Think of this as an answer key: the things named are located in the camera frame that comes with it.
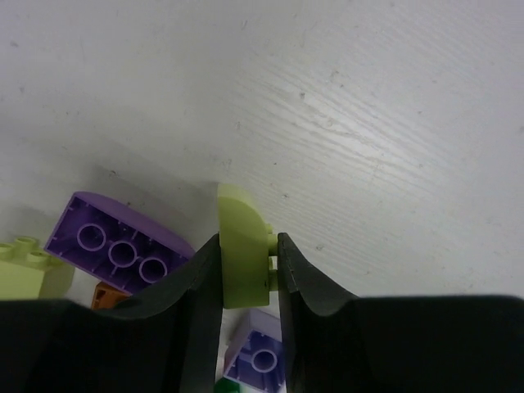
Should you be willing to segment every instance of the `plastic toy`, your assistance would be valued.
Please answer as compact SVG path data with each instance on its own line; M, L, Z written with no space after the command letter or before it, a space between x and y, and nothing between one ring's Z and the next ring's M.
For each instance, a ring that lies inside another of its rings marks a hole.
M240 393L240 385L226 378L221 378L215 383L213 393Z
M258 309L242 320L224 357L224 377L276 393L285 383L280 321Z
M32 237L0 243L0 300L63 297L75 268L49 255Z
M95 287L91 309L112 309L117 303L127 298L128 295L122 291L107 285L105 282L100 282Z
M269 290L278 289L269 258L277 254L277 235L271 225L246 191L220 184L219 226L224 308L268 305Z
M161 280L194 254L155 221L92 192L73 194L45 248L128 294Z

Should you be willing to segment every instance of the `green lego brick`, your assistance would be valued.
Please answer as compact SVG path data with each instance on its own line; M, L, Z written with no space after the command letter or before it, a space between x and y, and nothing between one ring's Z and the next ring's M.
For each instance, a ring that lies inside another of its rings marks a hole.
M240 393L240 385L226 378L215 383L214 393Z
M75 268L49 255L32 237L0 243L0 300L62 297Z
M268 305L269 289L276 289L268 259L277 253L277 235L246 191L219 185L219 227L224 308Z

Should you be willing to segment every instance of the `white surface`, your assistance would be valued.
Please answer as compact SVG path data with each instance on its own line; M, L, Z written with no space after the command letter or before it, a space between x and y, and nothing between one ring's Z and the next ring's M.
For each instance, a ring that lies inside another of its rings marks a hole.
M2 236L45 239L87 189L199 247L230 182L358 295L524 296L523 17L520 0L0 0Z

